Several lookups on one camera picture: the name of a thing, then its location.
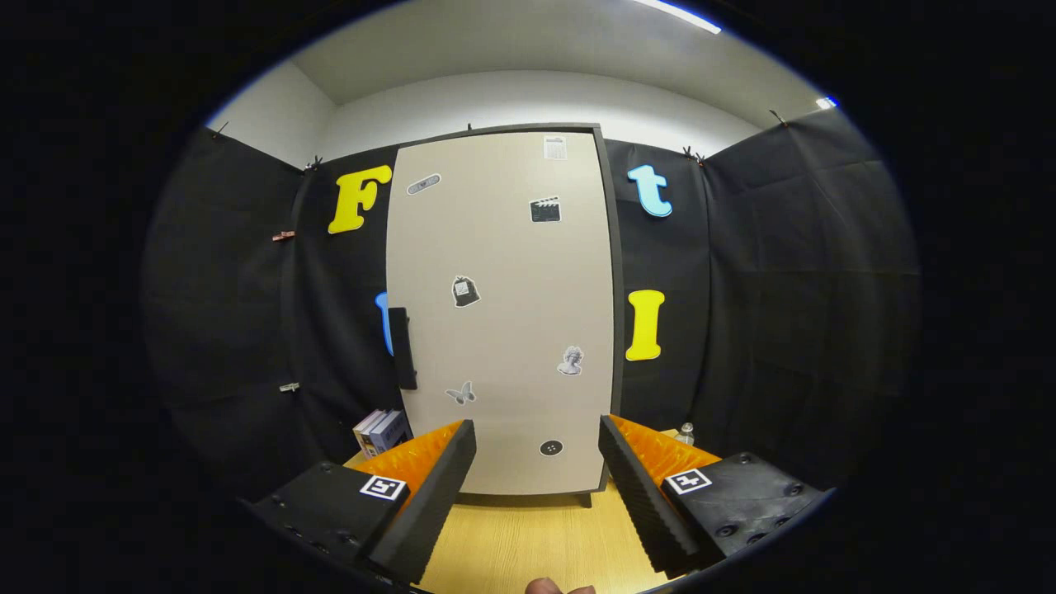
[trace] door handle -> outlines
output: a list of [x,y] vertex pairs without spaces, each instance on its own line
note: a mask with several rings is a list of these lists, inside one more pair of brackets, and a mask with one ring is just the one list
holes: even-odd
[[411,334],[408,330],[410,322],[407,308],[389,308],[389,334],[393,340],[396,380],[404,390],[417,390],[418,372],[414,370],[414,358],[411,357]]

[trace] human hand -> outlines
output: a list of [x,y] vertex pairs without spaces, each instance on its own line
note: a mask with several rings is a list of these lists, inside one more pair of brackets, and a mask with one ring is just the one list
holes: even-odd
[[[553,582],[552,579],[548,577],[541,577],[533,579],[528,582],[528,587],[525,588],[525,594],[562,594],[561,589],[558,584]],[[577,588],[568,594],[597,594],[595,592],[593,586],[586,586],[583,588]]]

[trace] statue bust sticker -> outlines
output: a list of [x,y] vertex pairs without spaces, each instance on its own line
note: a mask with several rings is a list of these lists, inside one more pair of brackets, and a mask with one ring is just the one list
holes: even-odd
[[579,375],[583,372],[580,361],[583,360],[583,349],[569,347],[565,349],[565,360],[558,366],[558,371],[565,375]]

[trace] beige door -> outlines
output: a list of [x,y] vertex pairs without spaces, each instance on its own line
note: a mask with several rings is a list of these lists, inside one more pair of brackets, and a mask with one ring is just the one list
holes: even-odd
[[418,388],[403,390],[403,404],[414,433],[474,421],[463,493],[598,488],[614,330],[593,135],[406,147],[392,184],[386,289],[389,307],[411,318]]

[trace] ceiling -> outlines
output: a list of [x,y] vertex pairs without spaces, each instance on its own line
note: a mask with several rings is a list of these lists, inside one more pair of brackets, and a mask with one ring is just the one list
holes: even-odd
[[817,110],[824,93],[723,30],[631,0],[410,0],[291,58],[335,104],[440,76],[552,70],[650,85],[759,128]]

